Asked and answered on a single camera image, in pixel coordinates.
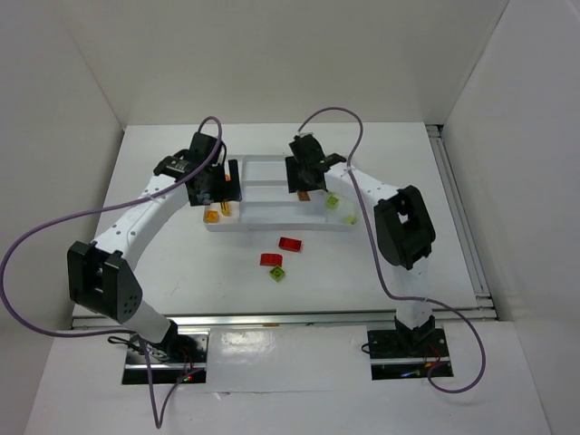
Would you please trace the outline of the orange lego plate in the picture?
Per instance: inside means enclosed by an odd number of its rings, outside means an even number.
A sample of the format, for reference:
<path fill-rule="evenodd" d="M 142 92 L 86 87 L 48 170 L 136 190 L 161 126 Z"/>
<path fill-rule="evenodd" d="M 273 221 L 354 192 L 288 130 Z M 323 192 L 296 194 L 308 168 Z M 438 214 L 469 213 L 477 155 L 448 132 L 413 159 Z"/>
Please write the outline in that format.
<path fill-rule="evenodd" d="M 225 217 L 230 217 L 232 214 L 231 208 L 229 206 L 229 203 L 226 201 L 223 201 L 220 203 L 220 209 L 221 209 L 221 213 L 223 216 Z"/>

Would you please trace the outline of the red rectangular lego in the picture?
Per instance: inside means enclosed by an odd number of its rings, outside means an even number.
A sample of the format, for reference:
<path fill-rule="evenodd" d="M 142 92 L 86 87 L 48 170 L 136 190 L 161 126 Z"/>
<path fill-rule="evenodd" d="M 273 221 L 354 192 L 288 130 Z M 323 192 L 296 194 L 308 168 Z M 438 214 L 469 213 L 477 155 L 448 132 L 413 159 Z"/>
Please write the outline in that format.
<path fill-rule="evenodd" d="M 288 252 L 300 252 L 303 248 L 303 242 L 291 237 L 280 237 L 278 247 Z"/>

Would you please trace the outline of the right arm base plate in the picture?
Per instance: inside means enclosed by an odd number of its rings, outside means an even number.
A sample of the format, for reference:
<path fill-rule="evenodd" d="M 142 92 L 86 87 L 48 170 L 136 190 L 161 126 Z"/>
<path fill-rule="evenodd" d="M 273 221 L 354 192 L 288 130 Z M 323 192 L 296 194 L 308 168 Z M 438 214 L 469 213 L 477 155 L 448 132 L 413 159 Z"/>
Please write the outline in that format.
<path fill-rule="evenodd" d="M 436 329 L 425 342 L 407 349 L 398 340 L 395 330 L 371 330 L 361 351 L 370 357 L 374 381 L 452 377 L 453 369 L 446 335 Z"/>

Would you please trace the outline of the brown lego plate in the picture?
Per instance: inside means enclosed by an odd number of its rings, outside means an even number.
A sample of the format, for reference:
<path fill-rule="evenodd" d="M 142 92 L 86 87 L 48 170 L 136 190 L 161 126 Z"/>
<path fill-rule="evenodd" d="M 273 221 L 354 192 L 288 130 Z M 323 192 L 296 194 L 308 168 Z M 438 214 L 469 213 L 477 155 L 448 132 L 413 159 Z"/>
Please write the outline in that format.
<path fill-rule="evenodd" d="M 309 201 L 310 197 L 307 192 L 305 191 L 297 191 L 297 196 L 300 201 Z"/>

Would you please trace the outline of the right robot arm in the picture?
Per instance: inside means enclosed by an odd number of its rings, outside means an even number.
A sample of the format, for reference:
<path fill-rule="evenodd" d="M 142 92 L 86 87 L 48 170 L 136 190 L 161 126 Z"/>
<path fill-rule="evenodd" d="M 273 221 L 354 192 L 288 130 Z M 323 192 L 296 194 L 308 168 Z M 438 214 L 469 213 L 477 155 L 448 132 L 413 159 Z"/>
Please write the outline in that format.
<path fill-rule="evenodd" d="M 291 192 L 324 190 L 358 203 L 380 286 L 395 303 L 396 340 L 405 351 L 418 350 L 435 329 L 426 269 L 436 234 L 421 192 L 381 182 L 349 157 L 326 155 L 311 133 L 295 135 L 289 147 Z"/>

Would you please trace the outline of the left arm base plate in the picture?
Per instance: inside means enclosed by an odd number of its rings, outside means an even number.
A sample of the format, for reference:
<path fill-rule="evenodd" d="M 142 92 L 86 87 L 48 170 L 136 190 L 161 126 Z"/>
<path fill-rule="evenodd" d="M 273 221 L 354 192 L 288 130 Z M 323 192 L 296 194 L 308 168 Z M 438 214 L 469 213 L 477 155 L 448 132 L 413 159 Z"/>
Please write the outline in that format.
<path fill-rule="evenodd" d="M 147 344 L 150 356 L 152 382 L 155 385 L 170 385 L 183 376 L 184 384 L 202 384 L 207 380 L 207 359 L 209 333 L 194 333 L 189 336 L 195 346 L 186 349 L 179 347 L 177 353 L 168 356 L 164 352 Z M 132 335 L 129 338 L 110 335 L 108 344 L 122 347 L 126 351 L 121 383 L 123 385 L 145 385 L 148 383 L 145 355 L 140 348 L 138 339 Z"/>

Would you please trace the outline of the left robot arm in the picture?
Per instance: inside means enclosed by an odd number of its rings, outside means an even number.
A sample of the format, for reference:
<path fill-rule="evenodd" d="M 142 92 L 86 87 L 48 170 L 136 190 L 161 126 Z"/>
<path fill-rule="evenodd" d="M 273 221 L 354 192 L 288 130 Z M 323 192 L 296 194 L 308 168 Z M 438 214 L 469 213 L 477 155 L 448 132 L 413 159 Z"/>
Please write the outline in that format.
<path fill-rule="evenodd" d="M 216 137 L 197 131 L 188 148 L 161 160 L 136 204 L 89 243 L 67 252 L 73 302 L 112 319 L 174 361 L 197 349 L 177 324 L 144 299 L 134 275 L 140 257 L 169 219 L 185 206 L 240 201 L 237 161 Z"/>

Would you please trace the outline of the red curved lego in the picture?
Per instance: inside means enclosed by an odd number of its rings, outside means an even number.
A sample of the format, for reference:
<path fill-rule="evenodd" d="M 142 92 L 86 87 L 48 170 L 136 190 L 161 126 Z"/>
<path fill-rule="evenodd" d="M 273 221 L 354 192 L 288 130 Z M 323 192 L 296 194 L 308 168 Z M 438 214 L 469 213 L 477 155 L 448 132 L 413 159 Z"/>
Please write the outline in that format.
<path fill-rule="evenodd" d="M 260 256 L 259 265 L 269 267 L 275 266 L 281 267 L 283 265 L 283 256 L 277 253 L 263 253 Z"/>

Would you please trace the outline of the small orange square lego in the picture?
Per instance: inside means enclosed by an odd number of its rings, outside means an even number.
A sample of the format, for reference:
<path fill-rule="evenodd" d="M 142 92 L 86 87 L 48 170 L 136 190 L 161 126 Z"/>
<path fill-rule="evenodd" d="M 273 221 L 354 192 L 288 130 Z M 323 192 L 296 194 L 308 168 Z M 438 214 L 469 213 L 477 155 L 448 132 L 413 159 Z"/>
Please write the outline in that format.
<path fill-rule="evenodd" d="M 210 209 L 206 210 L 204 213 L 204 222 L 207 224 L 216 224 L 220 220 L 220 214 L 218 211 Z"/>

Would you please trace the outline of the small green lego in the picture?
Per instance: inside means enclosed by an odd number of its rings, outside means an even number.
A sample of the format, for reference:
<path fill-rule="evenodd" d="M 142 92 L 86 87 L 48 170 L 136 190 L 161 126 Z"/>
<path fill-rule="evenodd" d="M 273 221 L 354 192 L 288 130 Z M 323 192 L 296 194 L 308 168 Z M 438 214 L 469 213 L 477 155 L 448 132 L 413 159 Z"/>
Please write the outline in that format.
<path fill-rule="evenodd" d="M 276 282 L 280 282 L 282 279 L 285 278 L 285 270 L 281 266 L 272 267 L 269 270 L 268 274 Z"/>

